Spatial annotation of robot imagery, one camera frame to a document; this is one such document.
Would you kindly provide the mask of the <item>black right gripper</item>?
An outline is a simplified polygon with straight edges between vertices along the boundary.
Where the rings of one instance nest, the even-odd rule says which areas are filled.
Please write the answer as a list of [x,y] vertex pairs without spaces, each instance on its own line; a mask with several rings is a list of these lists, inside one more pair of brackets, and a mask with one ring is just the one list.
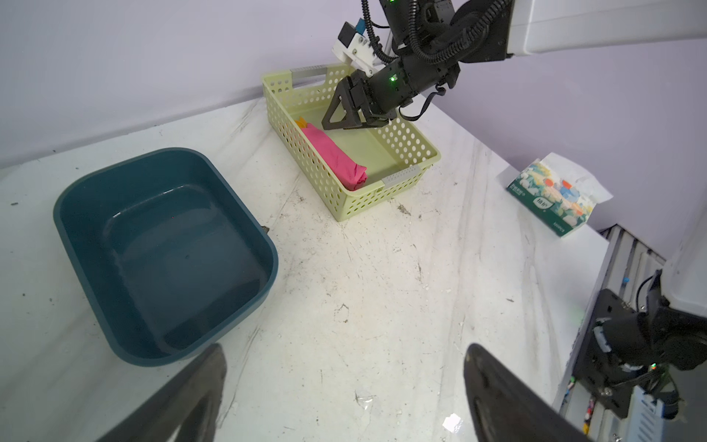
[[325,130],[381,127],[396,118],[396,88],[385,86],[383,77],[367,77],[362,71],[342,79],[335,88],[321,125]]

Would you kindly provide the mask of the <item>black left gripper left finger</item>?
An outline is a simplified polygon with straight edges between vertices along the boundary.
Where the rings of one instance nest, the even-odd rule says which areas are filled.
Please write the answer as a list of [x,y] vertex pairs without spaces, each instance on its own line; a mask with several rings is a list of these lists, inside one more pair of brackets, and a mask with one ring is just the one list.
[[214,440],[226,372],[222,346],[210,345],[101,440]]

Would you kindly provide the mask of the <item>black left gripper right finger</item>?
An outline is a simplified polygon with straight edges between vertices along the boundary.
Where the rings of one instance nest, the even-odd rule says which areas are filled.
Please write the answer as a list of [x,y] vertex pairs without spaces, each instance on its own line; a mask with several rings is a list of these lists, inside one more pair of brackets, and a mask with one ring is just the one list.
[[469,346],[463,375],[478,440],[588,440],[483,346]]

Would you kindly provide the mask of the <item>pink paper napkin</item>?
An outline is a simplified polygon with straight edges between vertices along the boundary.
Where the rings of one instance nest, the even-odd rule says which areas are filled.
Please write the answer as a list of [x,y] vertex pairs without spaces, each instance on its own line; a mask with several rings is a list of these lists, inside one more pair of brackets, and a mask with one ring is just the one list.
[[347,190],[358,190],[366,183],[366,167],[353,161],[327,134],[310,123],[300,129]]

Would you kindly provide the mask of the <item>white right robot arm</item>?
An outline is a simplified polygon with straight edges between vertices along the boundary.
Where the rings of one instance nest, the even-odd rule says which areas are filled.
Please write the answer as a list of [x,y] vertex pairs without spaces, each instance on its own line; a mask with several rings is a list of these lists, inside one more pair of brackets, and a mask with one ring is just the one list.
[[463,64],[568,49],[703,38],[703,1],[383,1],[383,50],[368,2],[365,33],[345,23],[335,53],[356,70],[336,86],[326,130],[379,128],[414,98],[454,88]]

